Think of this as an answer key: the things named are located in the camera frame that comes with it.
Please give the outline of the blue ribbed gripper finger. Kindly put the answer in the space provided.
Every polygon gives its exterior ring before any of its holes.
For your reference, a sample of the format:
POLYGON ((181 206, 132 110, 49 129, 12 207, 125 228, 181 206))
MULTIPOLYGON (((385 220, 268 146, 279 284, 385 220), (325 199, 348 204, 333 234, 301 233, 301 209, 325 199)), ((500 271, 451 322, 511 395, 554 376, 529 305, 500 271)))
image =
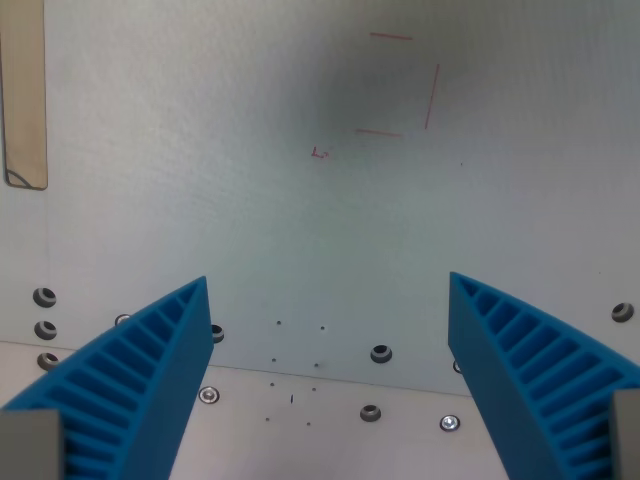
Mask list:
POLYGON ((610 479, 609 406, 639 367, 569 324, 459 273, 448 345, 511 479, 610 479))
POLYGON ((3 408, 60 414, 66 479, 166 479, 213 350, 199 277, 96 337, 3 408))

